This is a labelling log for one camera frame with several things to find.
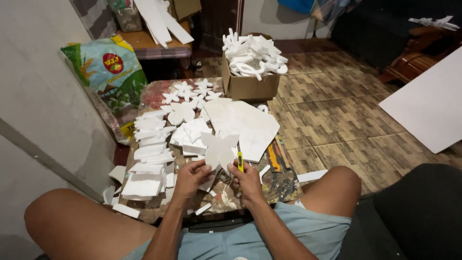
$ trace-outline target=hand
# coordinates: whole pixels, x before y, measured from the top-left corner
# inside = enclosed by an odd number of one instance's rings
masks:
[[[199,185],[213,179],[214,174],[215,171],[212,171],[210,165],[205,164],[205,160],[190,162],[183,166],[178,171],[172,200],[190,200],[196,194]]]
[[[234,175],[233,186],[242,189],[242,201],[246,207],[250,207],[254,202],[266,201],[261,190],[260,173],[244,162],[244,172],[237,167],[237,160],[233,164],[228,164],[228,171]]]

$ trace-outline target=white wall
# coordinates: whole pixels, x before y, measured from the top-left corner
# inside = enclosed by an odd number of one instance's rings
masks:
[[[101,200],[115,142],[60,51],[90,41],[80,19],[67,0],[5,0],[0,28],[0,134]]]
[[[308,14],[279,5],[277,0],[244,2],[242,33],[260,32],[275,40],[308,39],[313,36],[314,19]]]
[[[26,207],[49,190],[75,187],[1,135],[0,165],[0,258],[32,260],[42,251],[27,234]]]

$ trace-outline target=paint-stained table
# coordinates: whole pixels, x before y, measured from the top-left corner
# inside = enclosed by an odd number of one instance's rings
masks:
[[[213,83],[214,92],[223,92],[223,82],[221,78],[207,78],[207,80],[210,83]],[[159,110],[161,105],[165,105],[163,104],[164,97],[162,93],[175,91],[173,85],[181,84],[182,81],[186,81],[189,85],[194,86],[196,89],[197,86],[194,85],[194,82],[203,81],[203,79],[160,80],[150,83],[145,87],[141,94],[138,115],[140,116],[144,112],[148,111]],[[168,147],[170,150],[174,151],[174,169],[175,174],[177,174],[178,169],[186,163],[191,162],[192,157],[183,156],[181,147],[171,144],[169,144]],[[138,149],[138,144],[135,141],[132,141],[128,155],[127,170],[137,162],[133,159],[133,154],[136,149]],[[258,171],[262,170],[266,165],[268,165],[267,155],[264,155],[259,163],[252,163],[252,166],[255,167]],[[123,186],[125,186],[127,179],[128,175],[126,174]],[[242,209],[242,201],[240,198],[235,196],[237,191],[232,187],[232,185],[230,185],[231,181],[231,179],[223,181],[219,175],[217,175],[217,178],[215,178],[215,182],[212,185],[212,190],[217,193],[217,196],[212,197],[208,192],[198,190],[190,208],[197,210],[205,204],[211,203],[212,207],[203,213],[204,216]],[[268,171],[263,176],[262,189],[263,194],[270,203],[293,200],[303,194],[295,172],[291,169],[285,169],[284,167],[283,171],[280,173],[272,173],[271,171]],[[119,203],[140,210],[141,214],[139,219],[141,221],[146,223],[154,223],[158,217],[162,217],[164,215],[173,191],[174,188],[166,189],[165,193],[161,193],[159,196],[154,197],[154,199],[151,201],[132,201],[121,198]]]

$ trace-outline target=blue cloth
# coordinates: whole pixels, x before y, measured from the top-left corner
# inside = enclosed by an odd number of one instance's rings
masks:
[[[350,227],[348,217],[332,216],[306,210],[300,202],[278,202],[274,211],[289,230],[320,260],[335,259],[343,237]],[[255,223],[218,233],[181,233],[178,259],[272,259]],[[123,260],[140,260],[151,240],[135,249]]]
[[[294,11],[309,14],[315,0],[279,0],[278,2]]]

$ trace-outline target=logo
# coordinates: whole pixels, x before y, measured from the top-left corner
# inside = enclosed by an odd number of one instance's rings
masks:
[[[123,71],[123,61],[122,59],[114,53],[106,53],[103,55],[103,62],[106,69],[113,73],[119,74]]]

